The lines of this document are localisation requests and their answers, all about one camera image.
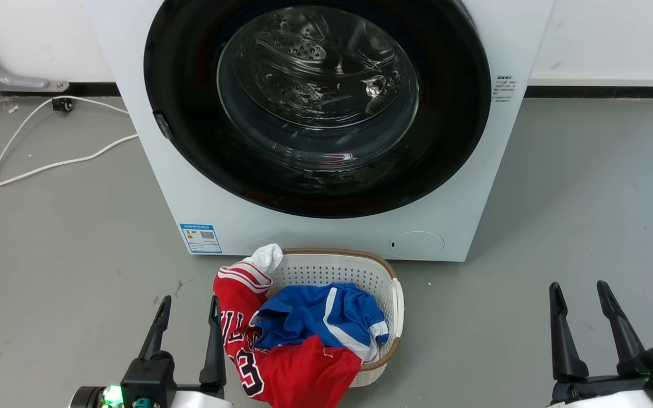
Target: white plastic basket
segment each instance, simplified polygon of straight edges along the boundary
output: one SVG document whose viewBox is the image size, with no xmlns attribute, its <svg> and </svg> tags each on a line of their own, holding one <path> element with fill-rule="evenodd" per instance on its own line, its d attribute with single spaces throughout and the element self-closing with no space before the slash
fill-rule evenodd
<svg viewBox="0 0 653 408">
<path fill-rule="evenodd" d="M 350 387 L 371 384 L 384 372 L 397 352 L 402 337 L 404 295 L 397 275 L 389 263 L 371 253 L 331 248 L 292 248 L 283 250 L 283 261 L 272 274 L 271 297 L 293 284 L 324 286 L 352 282 L 374 296 L 389 328 L 389 340 L 379 346 L 379 360 L 362 365 Z"/>
</svg>

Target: concrete floor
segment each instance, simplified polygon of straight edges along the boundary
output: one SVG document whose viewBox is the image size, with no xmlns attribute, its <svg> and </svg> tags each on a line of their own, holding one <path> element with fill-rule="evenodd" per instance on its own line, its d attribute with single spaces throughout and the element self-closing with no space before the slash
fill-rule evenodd
<svg viewBox="0 0 653 408">
<path fill-rule="evenodd" d="M 40 101 L 0 100 L 0 151 Z M 132 133 L 127 117 L 96 106 L 43 112 L 0 181 Z M 196 382 L 211 282 L 231 261 L 186 253 L 137 140 L 0 188 L 0 406 L 65 406 L 80 385 L 119 382 L 164 295 L 163 346 L 176 381 Z M 653 346 L 653 101 L 526 100 L 468 261 L 395 266 L 402 346 L 341 406 L 547 405 L 552 281 L 592 374 L 611 374 L 597 279 Z M 228 379 L 234 405 L 264 406 L 230 364 Z"/>
</svg>

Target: white cable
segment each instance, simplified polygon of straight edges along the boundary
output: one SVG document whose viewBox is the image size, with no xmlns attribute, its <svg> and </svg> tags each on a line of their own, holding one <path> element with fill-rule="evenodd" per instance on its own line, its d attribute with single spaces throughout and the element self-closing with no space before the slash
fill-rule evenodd
<svg viewBox="0 0 653 408">
<path fill-rule="evenodd" d="M 20 175 L 18 175 L 16 177 L 10 178 L 7 181 L 2 181 L 0 183 L 0 187 L 1 186 L 6 186 L 7 184 L 10 184 L 10 183 L 13 183 L 16 180 L 25 179 L 25 178 L 27 178 L 29 176 L 32 176 L 33 174 L 40 173 L 41 171 L 50 170 L 50 168 L 60 167 L 61 165 L 65 165 L 65 164 L 81 163 L 83 161 L 92 160 L 92 159 L 102 155 L 102 153 L 106 152 L 107 150 L 112 149 L 112 147 L 116 147 L 117 145 L 119 145 L 122 142 L 127 142 L 127 141 L 132 140 L 132 139 L 137 139 L 137 137 L 138 137 L 137 134 L 134 134 L 134 135 L 128 136 L 128 137 L 123 137 L 122 139 L 116 140 L 116 141 L 110 143 L 109 145 L 103 147 L 102 150 L 100 150 L 99 152 L 97 152 L 97 153 L 95 153 L 93 155 L 89 155 L 87 157 L 61 161 L 59 163 L 52 163 L 52 164 L 45 165 L 44 167 L 36 168 L 35 170 L 29 171 L 28 173 L 20 174 Z"/>
<path fill-rule="evenodd" d="M 101 103 L 101 101 L 86 100 L 84 98 L 79 98 L 77 96 L 55 96 L 54 98 L 51 98 L 51 99 L 49 99 L 47 101 L 44 101 L 42 104 L 40 104 L 22 122 L 22 124 L 19 126 L 19 128 L 16 130 L 16 132 L 14 132 L 14 135 L 11 136 L 11 139 L 7 143 L 7 145 L 5 146 L 5 149 L 2 150 L 2 154 L 0 154 L 0 164 L 2 162 L 2 158 L 5 157 L 5 155 L 7 154 L 7 150 L 9 150 L 9 148 L 11 146 L 11 142 L 13 142 L 14 139 L 16 139 L 16 135 L 19 134 L 19 132 L 24 127 L 24 125 L 29 121 L 29 119 L 31 119 L 32 116 L 34 116 L 34 114 L 39 111 L 39 109 L 44 108 L 45 106 L 47 106 L 47 104 L 51 103 L 53 100 L 62 100 L 62 99 L 65 99 L 65 98 L 71 99 L 71 100 L 86 101 L 87 103 L 93 103 L 93 104 L 98 104 L 98 105 L 101 105 L 101 106 L 105 106 L 107 108 L 114 109 L 115 111 L 118 111 L 118 112 L 121 112 L 121 113 L 124 113 L 124 114 L 130 114 L 128 111 L 126 111 L 124 109 L 116 108 L 116 107 L 112 106 L 111 104 Z M 68 164 L 68 163 L 77 163 L 78 161 L 90 160 L 91 158 L 95 158 L 95 157 L 101 155 L 102 153 L 106 152 L 107 150 L 111 149 L 112 147 L 114 147 L 116 145 L 119 145 L 120 143 L 122 143 L 122 142 L 124 142 L 126 140 L 134 139 L 135 137 L 137 137 L 137 135 L 133 135 L 133 136 L 130 136 L 130 137 L 125 137 L 125 139 L 120 139 L 117 142 L 112 143 L 111 145 L 107 146 L 103 150 L 100 150 L 99 152 L 95 153 L 94 155 L 88 156 L 87 158 L 68 160 L 67 162 L 55 163 L 54 165 L 47 165 L 47 166 L 44 166 L 43 168 L 38 168 L 37 170 L 30 171 L 29 173 L 22 174 L 21 176 L 17 176 L 15 178 L 10 179 L 10 180 L 4 181 L 3 183 L 0 183 L 0 186 L 3 186 L 5 184 L 11 183 L 11 182 L 19 180 L 19 179 L 23 179 L 23 178 L 25 178 L 27 176 L 31 176 L 34 173 L 39 173 L 40 171 L 47 170 L 48 168 L 57 167 L 58 165 L 63 165 L 63 164 Z"/>
</svg>

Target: green led light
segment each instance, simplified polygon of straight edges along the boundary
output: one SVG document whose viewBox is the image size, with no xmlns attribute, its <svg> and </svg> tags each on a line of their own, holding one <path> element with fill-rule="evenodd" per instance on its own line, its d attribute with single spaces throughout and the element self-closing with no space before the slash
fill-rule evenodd
<svg viewBox="0 0 653 408">
<path fill-rule="evenodd" d="M 122 388 L 113 384 L 107 387 L 102 393 L 102 405 L 117 407 L 122 404 Z"/>
</svg>

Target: clothing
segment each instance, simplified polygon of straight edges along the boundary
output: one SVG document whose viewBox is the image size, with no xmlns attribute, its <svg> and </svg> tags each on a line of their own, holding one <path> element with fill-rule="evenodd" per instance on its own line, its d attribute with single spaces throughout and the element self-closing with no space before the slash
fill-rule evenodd
<svg viewBox="0 0 653 408">
<path fill-rule="evenodd" d="M 262 331 L 249 326 L 249 320 L 266 301 L 269 274 L 283 256 L 278 246 L 264 254 L 266 261 L 255 254 L 221 268 L 215 277 L 223 348 L 236 364 L 246 395 L 254 400 L 273 408 L 334 408 L 361 368 L 359 357 L 346 348 L 325 347 L 318 336 L 270 351 L 256 347 Z"/>
<path fill-rule="evenodd" d="M 257 347 L 301 344 L 318 335 L 328 347 L 346 347 L 363 362 L 379 358 L 389 330 L 374 297 L 353 283 L 287 286 L 259 309 L 251 325 L 264 333 Z"/>
</svg>

